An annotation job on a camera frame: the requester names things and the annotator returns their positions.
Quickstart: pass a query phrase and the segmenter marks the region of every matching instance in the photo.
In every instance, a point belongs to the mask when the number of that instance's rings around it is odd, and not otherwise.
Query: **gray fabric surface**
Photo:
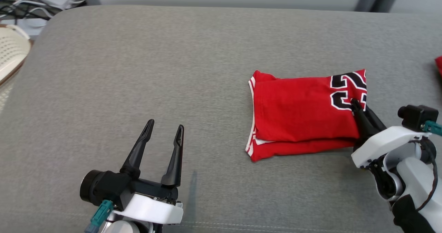
[[[96,209],[79,198],[82,178],[118,171],[154,118],[141,167],[153,181],[185,126],[185,214],[165,232],[401,232],[349,149],[252,163],[247,81],[256,69],[303,77],[366,68],[368,104],[398,125],[402,105],[442,109],[433,64],[441,25],[425,15],[275,9],[62,12],[0,115],[0,231],[82,232]]]

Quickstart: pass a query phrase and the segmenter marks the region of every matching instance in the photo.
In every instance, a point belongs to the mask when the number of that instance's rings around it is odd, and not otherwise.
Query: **folded red shirt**
[[[436,61],[436,65],[438,66],[439,73],[442,76],[442,56],[436,58],[435,61]]]
[[[330,77],[278,79],[256,71],[249,80],[252,161],[353,146],[359,138],[350,100],[365,106],[365,70]]]

